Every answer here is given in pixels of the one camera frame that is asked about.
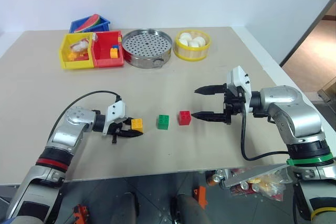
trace red lego brick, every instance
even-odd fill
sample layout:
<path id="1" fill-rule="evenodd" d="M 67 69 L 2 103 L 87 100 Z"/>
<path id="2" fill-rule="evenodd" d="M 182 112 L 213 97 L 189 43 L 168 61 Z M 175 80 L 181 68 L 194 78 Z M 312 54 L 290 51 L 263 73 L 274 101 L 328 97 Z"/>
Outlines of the red lego brick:
<path id="1" fill-rule="evenodd" d="M 189 125 L 191 121 L 190 111 L 180 111 L 178 120 L 179 125 Z"/>

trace table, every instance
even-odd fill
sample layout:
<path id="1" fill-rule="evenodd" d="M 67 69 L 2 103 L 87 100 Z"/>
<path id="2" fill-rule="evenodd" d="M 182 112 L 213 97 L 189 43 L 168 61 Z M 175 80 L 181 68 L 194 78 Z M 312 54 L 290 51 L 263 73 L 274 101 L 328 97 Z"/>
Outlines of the table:
<path id="1" fill-rule="evenodd" d="M 0 184 L 19 184 L 43 151 L 59 113 L 74 99 L 93 90 L 120 94 L 127 115 L 142 118 L 144 135 L 119 138 L 117 145 L 99 133 L 85 136 L 67 172 L 68 180 L 89 180 L 188 170 L 231 168 L 284 163 L 286 155 L 254 162 L 240 154 L 241 117 L 232 125 L 192 119 L 179 126 L 180 110 L 220 112 L 223 96 L 194 94 L 198 87 L 223 84 L 226 74 L 241 65 L 253 90 L 275 83 L 230 27 L 199 28 L 213 41 L 209 56 L 187 62 L 172 52 L 161 69 L 122 68 L 62 70 L 58 48 L 65 30 L 26 31 L 0 59 Z M 181 28 L 161 29 L 172 38 Z M 87 109 L 105 111 L 114 102 L 95 94 L 78 102 Z M 159 114 L 170 116 L 168 131 L 156 128 Z M 286 150 L 277 128 L 265 119 L 247 118 L 248 156 Z"/>

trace yellow lego brick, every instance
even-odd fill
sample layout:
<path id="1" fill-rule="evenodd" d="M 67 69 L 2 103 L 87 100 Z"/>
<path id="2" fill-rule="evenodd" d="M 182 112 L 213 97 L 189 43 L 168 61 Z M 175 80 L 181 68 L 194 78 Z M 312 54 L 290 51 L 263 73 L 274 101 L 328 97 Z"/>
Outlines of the yellow lego brick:
<path id="1" fill-rule="evenodd" d="M 142 118 L 131 120 L 131 129 L 143 133 Z"/>
<path id="2" fill-rule="evenodd" d="M 117 59 L 117 57 L 118 57 L 118 49 L 117 48 L 111 48 L 110 49 L 110 57 L 112 59 Z"/>

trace cable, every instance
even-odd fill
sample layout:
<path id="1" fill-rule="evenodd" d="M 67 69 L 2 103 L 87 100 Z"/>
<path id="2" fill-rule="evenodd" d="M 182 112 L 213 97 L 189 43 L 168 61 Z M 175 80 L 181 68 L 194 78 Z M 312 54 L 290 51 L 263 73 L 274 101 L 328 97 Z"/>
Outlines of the cable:
<path id="1" fill-rule="evenodd" d="M 257 159 L 260 159 L 262 157 L 266 157 L 266 156 L 270 156 L 270 155 L 276 155 L 276 154 L 289 154 L 288 152 L 285 152 L 285 151 L 277 151 L 277 152 L 268 152 L 268 153 L 264 153 L 264 154 L 261 154 L 259 156 L 256 156 L 256 157 L 247 157 L 246 156 L 246 153 L 245 153 L 245 129 L 246 129 L 246 110 L 245 110 L 245 104 L 242 103 L 241 105 L 242 107 L 242 114 L 243 114 L 243 118 L 242 118 L 242 127 L 241 127 L 241 137 L 240 137 L 240 150 L 241 150 L 241 154 L 243 156 L 244 159 L 248 160 L 248 161 L 254 161 L 254 160 L 257 160 Z"/>
<path id="2" fill-rule="evenodd" d="M 295 201 L 294 194 L 293 194 L 293 221 L 294 221 L 294 224 L 298 224 L 298 219 L 296 217 L 296 201 Z"/>
<path id="3" fill-rule="evenodd" d="M 98 90 L 98 91 L 93 91 L 93 92 L 90 92 L 90 93 L 87 93 L 85 95 L 82 95 L 81 97 L 75 99 L 72 103 L 70 103 L 61 113 L 61 115 L 59 115 L 59 117 L 57 118 L 56 122 L 54 123 L 51 131 L 50 131 L 50 134 L 49 134 L 49 137 L 48 139 L 51 137 L 51 135 L 54 133 L 56 127 L 57 127 L 57 124 L 59 123 L 59 121 L 61 120 L 62 116 L 65 114 L 65 112 L 71 107 L 73 106 L 76 102 L 78 102 L 79 100 L 83 99 L 84 97 L 88 97 L 89 95 L 92 95 L 92 94 L 96 94 L 96 93 L 109 93 L 109 94 L 114 94 L 116 96 L 116 99 L 115 99 L 115 102 L 118 102 L 121 100 L 121 96 L 118 95 L 117 93 L 115 92 L 112 92 L 112 91 L 107 91 L 107 90 Z"/>

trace small toy block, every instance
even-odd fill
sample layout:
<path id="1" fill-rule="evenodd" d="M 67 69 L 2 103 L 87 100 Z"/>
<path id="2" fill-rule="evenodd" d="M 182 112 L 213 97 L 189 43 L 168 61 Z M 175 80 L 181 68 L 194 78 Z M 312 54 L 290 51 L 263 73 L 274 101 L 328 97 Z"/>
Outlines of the small toy block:
<path id="1" fill-rule="evenodd" d="M 194 190 L 194 198 L 203 209 L 205 209 L 205 206 L 208 205 L 208 201 L 205 199 L 205 193 L 206 189 L 204 186 L 200 186 L 198 189 Z"/>
<path id="2" fill-rule="evenodd" d="M 143 133 L 142 118 L 131 120 L 131 129 Z"/>
<path id="3" fill-rule="evenodd" d="M 180 111 L 178 120 L 179 125 L 189 125 L 191 121 L 190 111 Z"/>
<path id="4" fill-rule="evenodd" d="M 159 130 L 168 130 L 169 126 L 169 116 L 168 115 L 159 115 L 159 120 L 158 120 L 158 129 Z"/>
<path id="5" fill-rule="evenodd" d="M 110 49 L 110 57 L 112 59 L 117 59 L 117 57 L 118 57 L 118 50 L 117 50 L 117 48 L 111 48 Z"/>

